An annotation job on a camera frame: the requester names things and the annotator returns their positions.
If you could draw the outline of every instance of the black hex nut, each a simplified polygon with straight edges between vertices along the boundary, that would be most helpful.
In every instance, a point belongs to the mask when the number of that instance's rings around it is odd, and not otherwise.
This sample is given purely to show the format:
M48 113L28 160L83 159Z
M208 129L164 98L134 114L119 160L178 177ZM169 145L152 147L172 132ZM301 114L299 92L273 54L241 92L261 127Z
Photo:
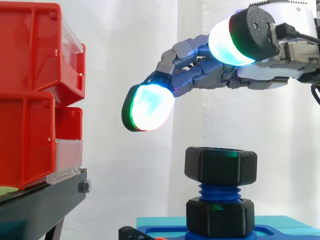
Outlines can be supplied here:
M190 232L207 238L244 238L255 227L254 203L202 201L199 197L186 203L186 226Z
M189 147L184 174L211 186L243 186L257 179L258 156L253 151L213 147Z

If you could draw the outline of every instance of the robotic hand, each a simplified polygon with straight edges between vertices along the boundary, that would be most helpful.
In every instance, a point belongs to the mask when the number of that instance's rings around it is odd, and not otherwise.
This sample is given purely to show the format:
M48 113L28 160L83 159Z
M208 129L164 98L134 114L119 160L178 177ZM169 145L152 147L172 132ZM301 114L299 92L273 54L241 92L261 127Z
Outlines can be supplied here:
M132 131L153 130L169 116L175 98L197 89L285 86L289 78L311 85L320 99L320 19L306 3L267 0L218 23L209 35L175 44L155 71L133 86L122 107Z

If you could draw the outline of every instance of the stacked red bins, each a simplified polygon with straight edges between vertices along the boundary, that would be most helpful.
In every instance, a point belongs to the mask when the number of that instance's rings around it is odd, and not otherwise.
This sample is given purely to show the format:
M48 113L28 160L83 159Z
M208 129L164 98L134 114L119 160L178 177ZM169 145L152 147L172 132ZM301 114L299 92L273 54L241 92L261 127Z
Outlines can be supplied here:
M0 2L0 187L80 173L85 46L55 3Z

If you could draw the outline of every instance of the green light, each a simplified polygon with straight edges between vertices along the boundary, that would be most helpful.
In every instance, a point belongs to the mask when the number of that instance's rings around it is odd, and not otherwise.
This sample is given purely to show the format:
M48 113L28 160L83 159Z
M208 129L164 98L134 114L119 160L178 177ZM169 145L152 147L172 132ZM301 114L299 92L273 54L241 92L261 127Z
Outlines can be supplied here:
M140 85L130 108L131 122L140 131L154 130L167 120L174 103L169 89L158 84Z
M227 18L219 22L210 32L208 44L212 55L220 62L233 66L253 64L255 60L236 48L229 32L229 20Z

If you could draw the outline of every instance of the metal bracket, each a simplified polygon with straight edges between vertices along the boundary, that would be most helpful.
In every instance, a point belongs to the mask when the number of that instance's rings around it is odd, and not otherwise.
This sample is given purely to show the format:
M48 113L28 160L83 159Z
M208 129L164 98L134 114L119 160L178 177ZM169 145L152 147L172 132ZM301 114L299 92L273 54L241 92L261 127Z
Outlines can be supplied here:
M119 240L156 240L156 239L135 229L132 226L124 226L119 229Z

